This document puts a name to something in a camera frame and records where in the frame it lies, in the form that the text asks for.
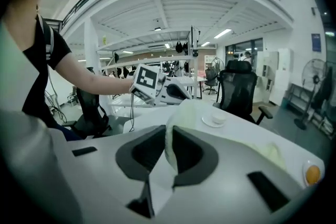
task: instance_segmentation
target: black t-shirt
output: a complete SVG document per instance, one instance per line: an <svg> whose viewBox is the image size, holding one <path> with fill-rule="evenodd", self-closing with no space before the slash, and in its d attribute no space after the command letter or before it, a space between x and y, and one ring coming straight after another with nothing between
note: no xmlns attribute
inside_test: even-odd
<svg viewBox="0 0 336 224"><path fill-rule="evenodd" d="M71 50L61 35L54 31L54 49L50 60L47 62L44 34L37 19L34 44L23 53L37 69L39 75L27 96L22 111L28 115L40 118L48 127L55 127L56 125L56 121L52 117L48 105L45 103L45 90L48 83L48 65L50 65L52 69L55 69L60 60L70 52Z"/></svg>

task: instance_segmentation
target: blue sign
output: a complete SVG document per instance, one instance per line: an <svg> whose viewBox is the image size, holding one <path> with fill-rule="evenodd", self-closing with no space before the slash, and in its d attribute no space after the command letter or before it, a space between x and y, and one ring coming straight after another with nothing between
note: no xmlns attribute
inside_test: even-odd
<svg viewBox="0 0 336 224"><path fill-rule="evenodd" d="M313 51L321 52L321 35L311 34L311 41L313 44Z"/></svg>

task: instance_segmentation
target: armrest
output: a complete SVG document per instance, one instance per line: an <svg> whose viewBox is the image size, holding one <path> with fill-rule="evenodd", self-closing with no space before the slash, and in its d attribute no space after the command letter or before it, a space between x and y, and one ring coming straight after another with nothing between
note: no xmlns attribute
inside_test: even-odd
<svg viewBox="0 0 336 224"><path fill-rule="evenodd" d="M264 105L259 106L259 110L262 114L266 116L268 119L273 119L273 115L268 111L268 109Z"/></svg>
<svg viewBox="0 0 336 224"><path fill-rule="evenodd" d="M63 123L62 126L63 127L73 127L76 123L77 121L68 121L67 123Z"/></svg>
<svg viewBox="0 0 336 224"><path fill-rule="evenodd" d="M266 118L268 118L268 119L273 119L273 115L268 111L268 109L264 105L259 106L259 110L261 111L261 115L256 122L257 125L259 125L261 123L264 116L266 116Z"/></svg>

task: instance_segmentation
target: black mesh office chair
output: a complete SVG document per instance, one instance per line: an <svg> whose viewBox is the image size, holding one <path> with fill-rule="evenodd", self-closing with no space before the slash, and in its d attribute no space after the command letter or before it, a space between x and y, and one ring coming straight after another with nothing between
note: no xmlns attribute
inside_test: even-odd
<svg viewBox="0 0 336 224"><path fill-rule="evenodd" d="M77 121L69 121L63 126L71 127L83 139L89 135L94 135L94 138L102 137L102 134L107 129L112 130L109 125L109 117L99 104L99 95L85 92L79 88L77 88L76 94L82 107L83 115ZM98 108L104 113L103 117L101 117Z"/></svg>
<svg viewBox="0 0 336 224"><path fill-rule="evenodd" d="M226 69L219 73L222 100L220 103L214 103L213 106L258 125L264 116L272 119L272 114L262 105L259 106L261 115L257 122L250 115L257 79L248 61L229 61Z"/></svg>
<svg viewBox="0 0 336 224"><path fill-rule="evenodd" d="M208 67L205 70L205 75L206 75L206 81L204 81L204 84L208 86L207 89L204 89L204 91L209 91L209 94L211 93L211 91L217 93L217 91L213 88L215 86L218 85L217 82L217 74L216 74L216 70L214 67Z"/></svg>

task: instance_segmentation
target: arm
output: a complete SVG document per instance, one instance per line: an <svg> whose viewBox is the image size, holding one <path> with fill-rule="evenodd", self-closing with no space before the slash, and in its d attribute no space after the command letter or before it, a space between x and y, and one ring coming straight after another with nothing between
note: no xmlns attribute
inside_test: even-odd
<svg viewBox="0 0 336 224"><path fill-rule="evenodd" d="M95 75L81 66L72 54L66 54L55 70L67 81L92 94L109 95L128 93L132 80Z"/></svg>

